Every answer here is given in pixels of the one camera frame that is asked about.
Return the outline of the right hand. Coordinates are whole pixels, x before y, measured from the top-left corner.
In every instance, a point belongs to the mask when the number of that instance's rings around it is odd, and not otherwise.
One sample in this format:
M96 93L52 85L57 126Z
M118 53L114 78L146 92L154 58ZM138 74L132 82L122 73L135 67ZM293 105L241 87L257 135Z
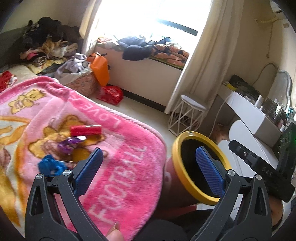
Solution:
M283 204L280 199L277 199L273 196L269 196L269 205L271 210L272 225L276 226L282 219Z

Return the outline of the left hand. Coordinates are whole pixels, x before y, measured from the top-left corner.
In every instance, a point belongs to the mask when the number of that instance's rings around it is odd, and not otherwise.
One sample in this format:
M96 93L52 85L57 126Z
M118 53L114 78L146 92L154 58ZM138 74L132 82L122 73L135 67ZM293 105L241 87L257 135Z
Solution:
M123 234L120 231L120 223L116 222L107 232L106 238L108 241L125 241Z

